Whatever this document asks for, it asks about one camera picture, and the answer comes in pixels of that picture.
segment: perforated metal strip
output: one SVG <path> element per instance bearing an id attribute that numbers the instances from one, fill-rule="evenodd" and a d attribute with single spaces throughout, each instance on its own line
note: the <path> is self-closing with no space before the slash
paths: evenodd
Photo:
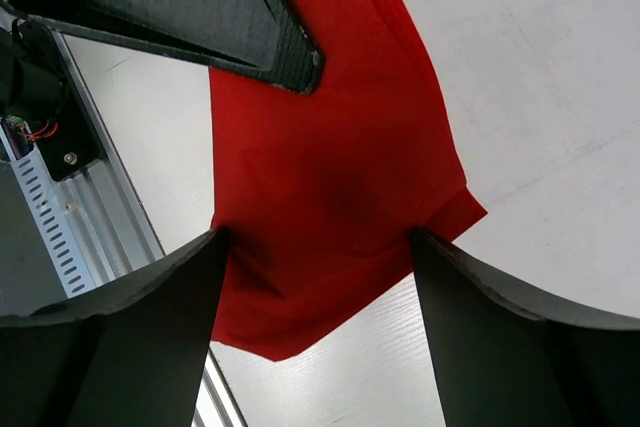
<path id="1" fill-rule="evenodd" d="M 55 183 L 38 149 L 11 162 L 11 167 L 67 296 L 75 297 L 94 289 L 93 277 L 66 219 L 66 206 L 59 204 Z"/>

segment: red wire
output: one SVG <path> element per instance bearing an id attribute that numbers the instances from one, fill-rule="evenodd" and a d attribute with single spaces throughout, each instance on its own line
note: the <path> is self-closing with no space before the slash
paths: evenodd
<path id="1" fill-rule="evenodd" d="M 41 128 L 38 132 L 31 132 L 30 134 L 29 134 L 29 133 L 24 134 L 24 133 L 22 133 L 22 132 L 18 132 L 18 133 L 19 133 L 20 135 L 22 135 L 23 137 L 27 137 L 27 138 L 28 138 L 28 137 L 34 137 L 34 136 L 40 135 L 40 134 L 42 134 L 43 132 L 45 132 L 45 131 L 49 128 L 49 124 L 50 124 L 49 119 L 47 119 L 47 123 L 46 123 L 46 124 L 44 124 L 44 127 L 43 127 L 43 128 Z"/>
<path id="2" fill-rule="evenodd" d="M 58 131 L 58 123 L 56 122 L 56 125 L 53 126 L 53 129 L 51 130 L 51 132 L 49 132 L 47 135 L 43 135 L 42 138 L 43 139 L 48 139 L 53 134 L 55 134 L 57 131 Z"/>

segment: red cloth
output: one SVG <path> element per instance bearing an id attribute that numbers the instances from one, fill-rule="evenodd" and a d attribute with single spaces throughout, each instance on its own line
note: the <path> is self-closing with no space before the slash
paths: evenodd
<path id="1" fill-rule="evenodd" d="M 234 239 L 213 338 L 273 360 L 409 274 L 409 229 L 453 239 L 485 213 L 402 0 L 291 1 L 326 56 L 313 95 L 211 70 L 213 223 Z"/>

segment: white surface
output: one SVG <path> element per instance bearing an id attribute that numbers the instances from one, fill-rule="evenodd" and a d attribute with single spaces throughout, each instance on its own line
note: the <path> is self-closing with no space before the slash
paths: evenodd
<path id="1" fill-rule="evenodd" d="M 471 188 L 490 212 L 459 244 L 552 292 L 640 316 L 640 3 L 405 1 Z M 174 248 L 210 218 L 206 73 L 144 54 L 105 72 L 125 53 L 102 52 L 87 47 L 85 75 Z M 154 109 L 161 115 L 142 135 L 142 112 Z M 251 427 L 440 426 L 423 335 L 407 279 L 298 358 L 216 353 Z"/>

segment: screw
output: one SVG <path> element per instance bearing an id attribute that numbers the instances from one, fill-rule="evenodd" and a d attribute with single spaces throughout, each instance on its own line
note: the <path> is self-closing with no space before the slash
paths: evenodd
<path id="1" fill-rule="evenodd" d="M 69 152 L 68 154 L 64 154 L 64 161 L 69 165 L 73 165 L 78 162 L 78 156 L 73 152 Z"/>

